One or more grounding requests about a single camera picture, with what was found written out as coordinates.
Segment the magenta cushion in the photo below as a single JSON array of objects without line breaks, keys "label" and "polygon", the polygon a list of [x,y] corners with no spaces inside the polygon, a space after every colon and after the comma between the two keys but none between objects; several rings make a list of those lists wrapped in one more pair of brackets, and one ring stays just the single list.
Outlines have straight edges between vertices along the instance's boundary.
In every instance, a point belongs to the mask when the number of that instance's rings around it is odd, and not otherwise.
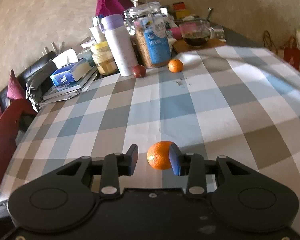
[{"label": "magenta cushion", "polygon": [[22,88],[18,79],[15,77],[13,70],[10,71],[7,97],[11,100],[25,99],[25,90]]}]

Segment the red paper bag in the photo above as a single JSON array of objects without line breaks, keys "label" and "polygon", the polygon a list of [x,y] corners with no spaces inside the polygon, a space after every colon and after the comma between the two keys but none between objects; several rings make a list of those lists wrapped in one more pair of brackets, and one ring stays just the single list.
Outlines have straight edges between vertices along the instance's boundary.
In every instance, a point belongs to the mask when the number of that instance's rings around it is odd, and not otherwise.
[{"label": "red paper bag", "polygon": [[283,59],[288,62],[296,70],[300,67],[300,49],[297,46],[295,36],[290,36],[283,45]]}]

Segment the blue tissue pack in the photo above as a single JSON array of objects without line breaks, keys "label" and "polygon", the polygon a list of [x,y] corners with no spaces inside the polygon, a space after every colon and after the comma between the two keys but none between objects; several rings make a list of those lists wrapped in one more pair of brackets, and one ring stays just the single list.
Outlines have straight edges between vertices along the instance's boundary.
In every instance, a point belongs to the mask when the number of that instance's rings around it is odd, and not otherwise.
[{"label": "blue tissue pack", "polygon": [[66,83],[77,82],[85,74],[91,70],[91,66],[86,59],[81,59],[78,62],[67,64],[62,68],[55,70],[51,75],[55,86],[64,85]]}]

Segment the glass cereal jar blue label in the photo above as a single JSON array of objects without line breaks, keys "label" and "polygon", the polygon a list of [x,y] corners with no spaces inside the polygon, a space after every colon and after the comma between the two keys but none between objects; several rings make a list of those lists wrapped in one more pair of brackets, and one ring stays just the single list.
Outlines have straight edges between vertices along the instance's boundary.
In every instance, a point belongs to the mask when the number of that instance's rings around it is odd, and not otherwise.
[{"label": "glass cereal jar blue label", "polygon": [[159,2],[149,2],[124,11],[126,23],[134,28],[135,41],[147,68],[159,68],[171,59],[166,24]]}]

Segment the checkered tablecloth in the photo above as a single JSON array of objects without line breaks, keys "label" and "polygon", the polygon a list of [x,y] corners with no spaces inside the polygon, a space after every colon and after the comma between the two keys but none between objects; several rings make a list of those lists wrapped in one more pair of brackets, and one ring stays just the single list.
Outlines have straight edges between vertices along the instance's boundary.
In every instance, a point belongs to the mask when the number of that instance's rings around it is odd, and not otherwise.
[{"label": "checkered tablecloth", "polygon": [[[139,148],[120,186],[181,187],[185,177],[150,167],[159,141],[214,160],[227,155],[291,188],[300,202],[300,73],[262,48],[222,46],[177,56],[183,71],[104,77],[70,100],[44,106],[22,137],[0,186],[21,185],[87,155]],[[293,229],[300,233],[300,208]]]}]

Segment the black leather sofa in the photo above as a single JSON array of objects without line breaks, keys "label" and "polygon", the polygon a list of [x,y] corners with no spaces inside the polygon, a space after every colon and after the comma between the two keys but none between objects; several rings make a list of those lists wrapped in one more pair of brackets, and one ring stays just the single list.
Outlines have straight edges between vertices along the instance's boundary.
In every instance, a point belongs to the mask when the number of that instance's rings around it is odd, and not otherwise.
[{"label": "black leather sofa", "polygon": [[[22,88],[25,90],[26,93],[26,83],[30,79],[30,77],[38,70],[40,70],[46,63],[48,63],[50,60],[54,59],[57,56],[57,54],[53,51],[45,54],[40,59],[38,59],[35,63],[30,65],[25,71],[23,71],[20,75],[18,75],[16,78],[18,79],[19,83],[21,84]],[[5,111],[6,108],[10,105],[12,102],[11,99],[7,97],[7,87],[5,87],[0,92],[0,117],[2,113]]]}]

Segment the orange mandarin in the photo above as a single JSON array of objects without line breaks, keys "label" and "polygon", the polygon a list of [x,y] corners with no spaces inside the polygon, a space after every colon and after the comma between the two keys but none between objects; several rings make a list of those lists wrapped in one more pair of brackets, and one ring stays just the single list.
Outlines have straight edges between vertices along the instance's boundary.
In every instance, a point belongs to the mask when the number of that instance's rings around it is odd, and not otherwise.
[{"label": "orange mandarin", "polygon": [[168,63],[168,69],[172,73],[183,71],[184,64],[179,59],[171,59]]},{"label": "orange mandarin", "polygon": [[147,161],[156,170],[168,170],[171,168],[169,158],[171,141],[160,141],[153,144],[147,151]]}]

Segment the glass cup with dark drink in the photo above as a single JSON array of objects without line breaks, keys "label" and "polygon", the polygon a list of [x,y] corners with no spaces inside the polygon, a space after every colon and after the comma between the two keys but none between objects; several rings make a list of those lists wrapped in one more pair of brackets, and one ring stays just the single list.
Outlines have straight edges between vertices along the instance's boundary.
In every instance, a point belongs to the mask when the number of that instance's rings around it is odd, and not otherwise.
[{"label": "glass cup with dark drink", "polygon": [[179,25],[179,28],[183,40],[193,47],[203,46],[208,40],[216,37],[210,23],[203,20],[184,22]]}]

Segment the stack of books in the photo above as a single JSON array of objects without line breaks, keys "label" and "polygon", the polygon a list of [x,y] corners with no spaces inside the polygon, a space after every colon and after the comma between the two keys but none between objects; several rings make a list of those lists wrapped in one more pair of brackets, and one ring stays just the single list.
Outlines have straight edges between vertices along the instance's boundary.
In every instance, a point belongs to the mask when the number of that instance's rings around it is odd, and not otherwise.
[{"label": "stack of books", "polygon": [[46,105],[48,103],[68,100],[74,96],[77,96],[82,91],[86,91],[91,85],[94,78],[97,77],[98,71],[96,67],[93,67],[85,76],[80,80],[66,83],[60,86],[52,86],[44,95],[39,105]]}]

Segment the magenta cloth bag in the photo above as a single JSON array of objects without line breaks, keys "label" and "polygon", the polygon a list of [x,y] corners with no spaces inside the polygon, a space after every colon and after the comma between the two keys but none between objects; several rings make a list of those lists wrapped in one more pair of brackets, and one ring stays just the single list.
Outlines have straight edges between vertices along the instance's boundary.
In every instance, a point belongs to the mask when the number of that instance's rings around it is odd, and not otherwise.
[{"label": "magenta cloth bag", "polygon": [[97,0],[95,16],[123,15],[123,12],[134,4],[131,0]]}]

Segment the white purple thermos bottle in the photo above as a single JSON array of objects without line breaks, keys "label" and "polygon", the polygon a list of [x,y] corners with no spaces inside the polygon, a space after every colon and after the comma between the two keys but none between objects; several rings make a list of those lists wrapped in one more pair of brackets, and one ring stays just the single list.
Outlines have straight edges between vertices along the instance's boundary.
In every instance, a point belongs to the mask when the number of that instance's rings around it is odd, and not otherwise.
[{"label": "white purple thermos bottle", "polygon": [[106,16],[101,19],[101,25],[121,76],[131,76],[138,61],[122,16]]}]

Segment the dark red plum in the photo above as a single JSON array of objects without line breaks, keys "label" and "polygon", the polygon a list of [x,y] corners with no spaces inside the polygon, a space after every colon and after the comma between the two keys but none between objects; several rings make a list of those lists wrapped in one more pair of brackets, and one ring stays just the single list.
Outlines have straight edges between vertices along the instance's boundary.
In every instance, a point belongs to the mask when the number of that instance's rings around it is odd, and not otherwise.
[{"label": "dark red plum", "polygon": [[133,75],[135,78],[142,78],[146,76],[146,68],[142,65],[133,67]]}]

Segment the grey jacket on sofa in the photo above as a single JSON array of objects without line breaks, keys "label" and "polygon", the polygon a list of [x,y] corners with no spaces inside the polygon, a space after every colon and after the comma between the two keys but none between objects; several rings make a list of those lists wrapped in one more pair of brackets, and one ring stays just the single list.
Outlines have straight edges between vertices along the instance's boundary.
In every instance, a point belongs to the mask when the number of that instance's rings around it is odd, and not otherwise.
[{"label": "grey jacket on sofa", "polygon": [[32,104],[33,109],[40,110],[39,103],[43,95],[53,86],[50,75],[57,69],[55,63],[50,60],[40,70],[36,71],[26,83],[26,100]]}]

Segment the yellow lid glass jar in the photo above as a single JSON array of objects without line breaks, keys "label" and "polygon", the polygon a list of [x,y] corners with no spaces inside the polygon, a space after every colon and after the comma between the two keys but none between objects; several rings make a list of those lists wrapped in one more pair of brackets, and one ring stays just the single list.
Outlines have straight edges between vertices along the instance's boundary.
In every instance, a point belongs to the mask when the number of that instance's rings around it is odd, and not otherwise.
[{"label": "yellow lid glass jar", "polygon": [[93,61],[101,75],[107,76],[117,72],[118,68],[107,41],[93,44],[90,50],[93,53]]}]

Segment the red chair back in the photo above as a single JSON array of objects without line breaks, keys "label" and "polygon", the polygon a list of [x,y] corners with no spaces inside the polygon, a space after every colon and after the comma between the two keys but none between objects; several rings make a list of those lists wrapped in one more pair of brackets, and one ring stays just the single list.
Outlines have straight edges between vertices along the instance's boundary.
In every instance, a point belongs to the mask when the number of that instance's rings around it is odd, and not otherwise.
[{"label": "red chair back", "polygon": [[31,103],[25,99],[13,101],[0,117],[0,185],[17,145],[16,137],[23,115],[36,116]]}]

